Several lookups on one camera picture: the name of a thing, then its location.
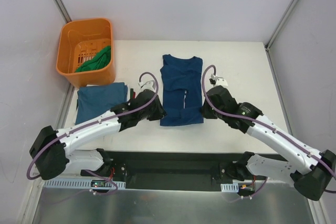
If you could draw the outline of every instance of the orange basket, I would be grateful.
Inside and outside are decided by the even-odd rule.
[[[92,59],[106,46],[111,46],[111,61],[102,69],[78,72],[76,69]],[[59,41],[56,70],[76,88],[88,84],[114,82],[114,46],[112,24],[105,18],[72,21],[64,25]]]

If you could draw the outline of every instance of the metal floor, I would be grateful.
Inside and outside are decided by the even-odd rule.
[[[43,188],[34,224],[314,223],[307,199],[282,183],[267,183],[252,200],[235,203],[220,192],[120,190],[111,196],[79,190]]]

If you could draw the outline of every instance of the white tabletop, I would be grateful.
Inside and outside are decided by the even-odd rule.
[[[197,56],[203,59],[203,69],[210,64],[217,67],[217,75],[227,80],[228,89],[237,102],[250,102],[261,109],[277,126],[287,130],[261,42],[117,40],[114,46],[116,82],[125,82],[137,93],[139,75],[145,71],[152,72],[159,81],[159,96],[162,102],[162,55],[171,54],[182,59]],[[150,77],[145,76],[143,80],[150,80]],[[206,89],[211,87],[207,81]],[[66,127],[74,124],[76,101],[75,91]],[[94,140],[84,145],[81,150],[96,148],[107,151],[275,153],[261,141],[231,129],[223,121],[207,119],[203,124],[178,127],[161,127],[159,121],[143,120],[136,127]]]

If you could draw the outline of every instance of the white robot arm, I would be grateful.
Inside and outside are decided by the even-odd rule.
[[[322,153],[299,141],[277,127],[252,104],[237,103],[226,89],[227,82],[224,78],[212,75],[210,82],[214,87],[206,92],[203,117],[223,120],[230,127],[267,144],[286,159],[279,161],[245,152],[237,163],[231,163],[225,168],[225,174],[238,180],[244,180],[250,174],[280,180],[294,185],[305,197],[319,200],[332,178],[330,170],[333,173],[335,171],[336,155],[329,150]]]
[[[111,160],[103,149],[92,151],[77,149],[100,136],[136,126],[143,118],[152,121],[164,117],[165,112],[159,97],[154,93],[155,83],[156,80],[142,83],[141,92],[135,99],[117,105],[90,121],[57,131],[51,126],[43,128],[30,149],[32,164],[36,164],[42,179],[52,179],[61,173],[78,174],[86,169],[96,171],[98,174],[109,171],[112,168]],[[238,180],[247,179],[251,174],[270,177],[294,185],[307,198],[318,200],[332,176],[312,156],[322,159],[334,171],[336,155],[328,150],[321,153],[303,144],[276,127],[252,104],[237,103],[225,88],[227,82],[224,78],[212,75],[211,84],[214,87],[206,92],[206,101],[202,107],[203,117],[223,120],[230,127],[261,140],[286,159],[278,161],[245,152],[240,160],[225,168],[225,174]],[[145,107],[144,105],[151,99],[152,102]],[[266,127],[267,125],[271,125],[272,130]],[[27,177],[34,179],[35,177],[30,177],[29,173],[28,169]]]

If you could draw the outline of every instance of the green clothing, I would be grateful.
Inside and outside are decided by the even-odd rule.
[[[76,69],[75,73],[98,70],[106,67],[111,61],[111,46],[100,50],[91,60],[84,62]]]

